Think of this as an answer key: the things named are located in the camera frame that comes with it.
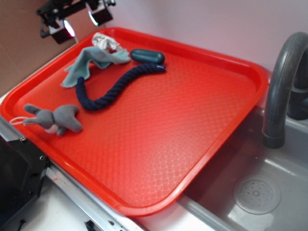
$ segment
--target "light blue cloth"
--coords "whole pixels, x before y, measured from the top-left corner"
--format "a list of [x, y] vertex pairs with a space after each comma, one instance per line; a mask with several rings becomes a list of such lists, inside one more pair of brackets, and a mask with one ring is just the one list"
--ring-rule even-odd
[[77, 79], [79, 77], [88, 79], [90, 77], [90, 62], [93, 62], [100, 69], [105, 69], [111, 63], [123, 64], [129, 61], [130, 57], [126, 49], [110, 54], [98, 47], [86, 47], [81, 51], [75, 63], [66, 69], [69, 73], [62, 82], [61, 86], [65, 88], [72, 88], [77, 84]]

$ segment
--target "navy rope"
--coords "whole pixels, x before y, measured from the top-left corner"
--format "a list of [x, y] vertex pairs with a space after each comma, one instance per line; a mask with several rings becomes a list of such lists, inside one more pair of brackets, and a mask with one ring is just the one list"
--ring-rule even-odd
[[144, 74], [164, 72], [165, 70], [165, 66], [157, 64], [142, 64], [137, 67], [134, 67], [127, 71], [104, 96], [96, 100], [90, 100], [88, 98], [86, 86], [84, 84], [85, 79], [83, 77], [80, 77], [78, 78], [76, 84], [76, 95], [79, 102], [85, 109], [90, 111], [96, 111], [111, 105], [121, 94], [124, 88], [139, 76]]

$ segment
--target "tray rim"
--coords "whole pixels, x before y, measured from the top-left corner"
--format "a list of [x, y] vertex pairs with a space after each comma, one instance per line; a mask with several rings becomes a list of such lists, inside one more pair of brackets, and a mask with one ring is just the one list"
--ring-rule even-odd
[[[97, 32], [102, 32], [102, 33], [118, 33], [120, 31], [121, 33], [134, 33], [134, 35], [137, 36], [145, 36], [148, 38], [151, 38], [152, 41], [157, 41], [160, 43], [167, 44], [168, 46], [171, 47], [177, 47], [182, 50], [190, 50], [190, 52], [197, 54], [202, 54], [203, 56], [222, 60], [225, 62], [228, 62], [229, 64], [233, 66], [237, 66], [237, 73], [239, 74], [247, 74], [248, 72], [251, 72], [253, 75], [255, 75], [255, 84], [256, 84], [256, 93], [254, 96], [249, 100], [249, 102], [246, 104], [245, 107], [241, 109], [241, 111], [238, 113], [237, 117], [242, 118], [242, 120], [250, 113], [250, 111], [255, 107], [256, 103], [260, 100], [260, 98], [265, 94], [267, 88], [268, 88], [268, 76], [264, 68], [261, 66], [246, 61], [242, 60], [239, 58], [235, 58], [232, 56], [224, 55], [218, 52], [214, 51], [209, 51], [205, 49], [201, 49], [198, 47], [194, 47], [191, 45], [179, 43], [176, 41], [168, 40], [165, 38], [160, 38], [160, 37], [155, 37], [152, 35], [144, 34], [141, 32], [125, 29], [125, 28], [120, 28], [120, 27], [111, 27], [111, 28], [106, 28], [103, 30], [99, 30]], [[85, 44], [89, 42], [89, 38], [92, 38], [93, 35], [97, 32], [94, 32], [90, 35], [88, 35], [86, 38], [84, 38], [82, 41], [80, 41], [78, 44], [72, 46], [69, 48], [67, 51], [64, 53], [60, 54], [58, 57], [44, 65], [41, 69], [39, 69], [37, 72], [32, 74], [29, 78], [27, 78], [25, 81], [17, 85], [11, 92], [8, 93], [8, 95], [4, 98], [1, 106], [0, 106], [0, 114], [5, 118], [5, 119], [11, 119], [12, 118], [12, 109], [9, 108], [10, 103], [15, 103], [18, 101], [20, 98], [20, 92], [25, 92], [25, 89], [29, 88], [29, 85], [32, 86], [32, 88], [35, 88], [38, 84], [40, 84], [43, 80], [47, 79], [50, 75], [49, 73], [53, 73], [54, 69], [57, 67], [62, 67], [63, 66], [63, 61], [65, 60], [66, 63], [69, 62], [69, 60], [74, 59], [76, 56], [74, 55], [76, 53], [77, 49], [78, 51], [81, 51], [84, 47]], [[238, 122], [232, 121], [230, 124], [228, 124], [225, 129], [232, 130], [234, 131], [237, 127], [239, 126]], [[23, 126], [20, 126], [18, 130], [27, 135], [27, 134], [32, 134], [32, 139], [31, 141], [35, 144], [39, 142], [39, 138], [36, 137], [36, 134], [32, 132], [31, 130], [26, 129]], [[181, 180], [181, 182], [174, 188], [174, 190], [163, 200], [152, 204], [150, 206], [144, 206], [144, 207], [135, 207], [129, 205], [127, 202], [119, 198], [118, 196], [112, 197], [110, 194], [102, 195], [102, 193], [96, 193], [99, 191], [102, 191], [101, 189], [101, 183], [100, 185], [93, 184], [89, 190], [92, 192], [96, 193], [98, 197], [100, 197], [102, 200], [104, 200], [107, 204], [109, 204], [113, 209], [127, 215], [127, 216], [132, 216], [132, 217], [137, 217], [137, 216], [147, 216], [153, 213], [156, 213], [172, 202], [176, 201], [181, 193], [188, 187], [189, 183], [196, 177], [198, 172], [201, 171], [202, 168], [206, 165], [206, 163], [215, 155], [215, 152], [222, 146], [222, 144], [227, 140], [227, 138], [231, 134], [225, 134], [223, 132], [218, 139], [210, 146], [210, 148], [206, 151], [206, 156], [203, 154], [201, 159], [193, 166], [193, 168], [185, 175], [185, 177]], [[52, 151], [52, 147], [50, 147], [48, 144], [45, 144], [43, 151], [45, 153]], [[73, 178], [77, 179], [80, 183], [85, 185], [85, 182], [89, 180], [88, 176], [85, 176], [84, 174], [80, 172], [76, 172], [74, 169], [74, 165], [68, 165], [65, 160], [56, 162], [57, 165], [60, 165], [61, 168], [63, 168], [65, 171], [67, 171], [70, 175], [72, 175]]]

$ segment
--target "bunny ear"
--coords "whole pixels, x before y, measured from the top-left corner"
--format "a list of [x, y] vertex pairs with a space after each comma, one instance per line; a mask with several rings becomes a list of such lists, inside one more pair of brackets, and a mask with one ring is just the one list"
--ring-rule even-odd
[[29, 119], [25, 119], [23, 121], [23, 124], [26, 126], [26, 125], [33, 125], [33, 124], [39, 124], [39, 121], [38, 119], [36, 118], [29, 118]]
[[38, 108], [38, 107], [36, 107], [36, 106], [34, 106], [34, 105], [26, 104], [26, 105], [24, 106], [24, 110], [25, 110], [26, 112], [29, 112], [29, 113], [31, 113], [31, 114], [36, 115], [37, 113], [39, 113], [39, 111], [40, 111], [41, 109]]

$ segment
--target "black machine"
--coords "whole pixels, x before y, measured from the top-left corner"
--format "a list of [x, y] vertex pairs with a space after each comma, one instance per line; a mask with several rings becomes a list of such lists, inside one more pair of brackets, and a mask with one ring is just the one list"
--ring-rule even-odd
[[66, 17], [87, 8], [92, 22], [99, 26], [113, 19], [108, 6], [115, 6], [114, 0], [49, 0], [37, 10], [41, 16], [40, 35], [45, 38], [51, 35], [58, 44], [75, 36], [72, 27], [65, 20]]
[[48, 162], [26, 138], [7, 142], [0, 136], [0, 230], [39, 197]]

